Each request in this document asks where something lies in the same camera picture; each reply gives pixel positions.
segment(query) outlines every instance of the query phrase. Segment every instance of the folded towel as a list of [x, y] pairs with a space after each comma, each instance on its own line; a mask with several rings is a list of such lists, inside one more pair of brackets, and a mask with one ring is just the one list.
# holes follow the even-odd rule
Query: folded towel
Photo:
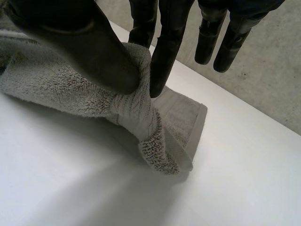
[[139, 45], [124, 45], [141, 75], [140, 85], [131, 95], [119, 95], [90, 83], [2, 15], [0, 90], [62, 112], [104, 117], [138, 138], [139, 150], [153, 169], [164, 174], [192, 170], [207, 108], [167, 87], [151, 100], [150, 52]]

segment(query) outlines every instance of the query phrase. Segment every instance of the robotic hand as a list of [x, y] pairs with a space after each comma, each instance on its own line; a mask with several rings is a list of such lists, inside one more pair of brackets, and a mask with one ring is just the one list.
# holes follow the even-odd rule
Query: robotic hand
[[[152, 56], [151, 97], [157, 97], [161, 93], [168, 79], [193, 2], [194, 0], [159, 0], [162, 30]], [[202, 65], [209, 62], [229, 10], [230, 23], [214, 61], [216, 71], [227, 71], [251, 28], [283, 2], [284, 0], [198, 0], [203, 19], [199, 28], [195, 61]], [[130, 32], [129, 42], [149, 47], [156, 24], [157, 0], [130, 0], [130, 4], [134, 27]]]
[[[24, 33], [51, 46], [82, 76], [118, 93], [132, 93], [139, 84], [137, 68], [94, 0], [7, 0], [6, 12]], [[129, 42], [150, 47], [157, 8], [161, 35], [152, 56], [150, 96], [157, 97], [179, 51], [194, 0], [129, 0], [134, 27]], [[202, 14], [197, 63], [209, 62], [227, 10], [230, 23], [214, 61], [225, 72], [251, 28], [284, 0], [198, 0]]]

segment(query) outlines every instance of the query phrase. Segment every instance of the white table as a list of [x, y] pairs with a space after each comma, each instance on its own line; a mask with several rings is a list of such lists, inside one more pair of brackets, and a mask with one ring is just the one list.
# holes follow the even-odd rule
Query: white table
[[208, 107], [186, 180], [105, 122], [0, 94], [0, 225], [300, 226], [301, 137], [179, 62], [167, 85]]

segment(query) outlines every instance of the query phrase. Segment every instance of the gray wall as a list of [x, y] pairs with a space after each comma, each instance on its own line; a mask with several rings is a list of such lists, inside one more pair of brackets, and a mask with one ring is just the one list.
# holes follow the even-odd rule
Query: gray wall
[[[121, 27], [133, 26], [127, 0], [99, 0], [107, 17]], [[254, 27], [231, 68], [213, 70], [216, 48], [208, 65], [198, 65], [194, 53], [201, 23], [197, 2], [192, 6], [177, 60], [238, 98], [301, 134], [301, 1], [286, 0]], [[160, 34], [160, 14], [155, 37]], [[217, 42], [220, 46], [229, 18]]]

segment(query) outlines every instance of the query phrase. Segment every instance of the gray towel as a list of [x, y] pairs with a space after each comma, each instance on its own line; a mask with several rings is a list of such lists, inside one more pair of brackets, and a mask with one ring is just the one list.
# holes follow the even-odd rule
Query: gray towel
[[167, 87], [152, 101], [150, 52], [135, 44], [124, 45], [141, 75], [140, 85], [131, 95], [119, 95], [90, 83], [2, 15], [0, 90], [62, 112], [104, 117], [138, 138], [139, 150], [153, 169], [164, 174], [192, 170], [207, 108]]

